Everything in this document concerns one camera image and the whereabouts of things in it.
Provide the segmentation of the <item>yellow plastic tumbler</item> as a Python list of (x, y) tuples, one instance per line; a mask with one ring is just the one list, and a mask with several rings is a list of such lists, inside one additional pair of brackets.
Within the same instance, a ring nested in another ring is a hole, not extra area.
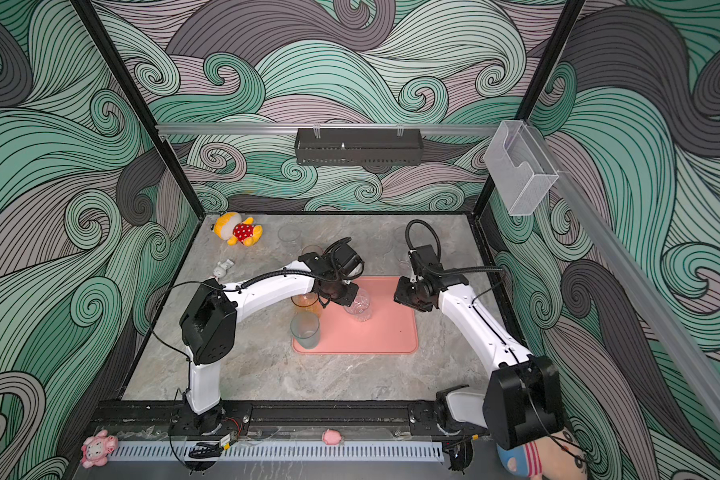
[(317, 317), (320, 317), (324, 312), (324, 307), (320, 303), (319, 296), (314, 292), (294, 295), (290, 300), (299, 312), (312, 313)]

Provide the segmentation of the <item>green textured plastic tumbler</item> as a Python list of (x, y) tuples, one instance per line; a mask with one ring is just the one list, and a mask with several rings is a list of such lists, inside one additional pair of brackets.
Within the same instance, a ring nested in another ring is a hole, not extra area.
[(291, 320), (293, 339), (306, 350), (314, 349), (320, 341), (320, 319), (311, 312), (299, 312)]

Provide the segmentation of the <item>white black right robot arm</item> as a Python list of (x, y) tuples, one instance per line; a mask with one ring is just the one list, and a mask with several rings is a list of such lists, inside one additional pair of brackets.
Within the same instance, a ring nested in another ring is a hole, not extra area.
[(559, 370), (548, 357), (533, 354), (516, 340), (481, 303), (465, 277), (490, 269), (444, 268), (438, 236), (432, 244), (413, 244), (411, 230), (416, 225), (435, 232), (420, 219), (406, 225), (412, 275), (398, 280), (394, 301), (419, 312), (438, 309), (461, 332), (489, 379), (484, 392), (458, 386), (438, 393), (442, 428), (451, 433), (468, 425), (479, 427), (506, 450), (561, 431), (565, 414)]

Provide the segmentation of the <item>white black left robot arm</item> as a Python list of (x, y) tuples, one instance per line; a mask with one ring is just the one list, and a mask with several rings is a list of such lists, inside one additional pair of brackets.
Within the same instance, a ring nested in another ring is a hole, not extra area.
[(314, 293), (323, 303), (350, 306), (365, 261), (344, 237), (319, 254), (307, 252), (289, 264), (242, 282), (199, 284), (179, 326), (189, 358), (182, 419), (192, 435), (218, 431), (224, 418), (221, 361), (231, 352), (237, 324), (250, 315), (297, 295)]

